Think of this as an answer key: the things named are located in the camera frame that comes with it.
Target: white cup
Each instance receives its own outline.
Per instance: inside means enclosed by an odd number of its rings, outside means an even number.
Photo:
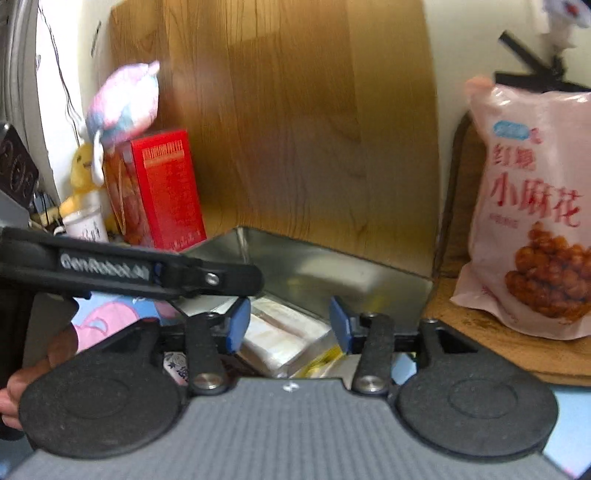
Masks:
[[[65,232],[72,238],[91,242],[108,242],[105,221],[100,214],[100,206],[85,208],[71,213],[62,219],[64,226],[57,227],[53,234]]]

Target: finger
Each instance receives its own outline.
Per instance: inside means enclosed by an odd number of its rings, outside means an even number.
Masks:
[[[22,430],[21,422],[19,422],[18,418],[16,418],[16,417],[2,415],[2,421],[4,422],[4,425],[6,425],[9,428]]]
[[[0,390],[0,415],[9,415],[12,417],[18,416],[18,406],[16,402],[10,398],[6,388]]]
[[[58,333],[47,347],[47,358],[51,368],[74,358],[78,350],[78,335],[72,324]]]
[[[44,358],[34,367],[23,368],[14,373],[8,379],[7,385],[8,395],[11,400],[18,404],[18,402],[21,401],[22,393],[25,389],[37,378],[48,373],[50,370],[51,366],[49,361],[47,358]]]

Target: red box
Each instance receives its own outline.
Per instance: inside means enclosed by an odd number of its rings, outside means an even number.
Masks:
[[[118,145],[103,168],[126,242],[178,252],[206,239],[185,130]]]

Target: metal tray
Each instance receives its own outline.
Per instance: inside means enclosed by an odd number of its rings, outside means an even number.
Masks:
[[[330,298],[338,295],[354,311],[385,313],[401,326],[411,327],[433,288],[430,279],[416,274],[247,227],[237,227],[183,253],[203,260],[254,264],[265,277],[265,294],[324,321]],[[191,315],[225,300],[182,299],[177,307]]]

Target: wooden panel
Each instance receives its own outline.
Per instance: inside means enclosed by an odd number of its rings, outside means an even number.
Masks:
[[[431,274],[420,0],[128,0],[111,29],[117,65],[163,61],[158,126],[189,131],[208,235],[243,224]]]
[[[591,387],[591,337],[562,341],[523,335],[487,312],[450,302],[455,286],[455,279],[440,279],[425,317],[440,319],[544,381]]]

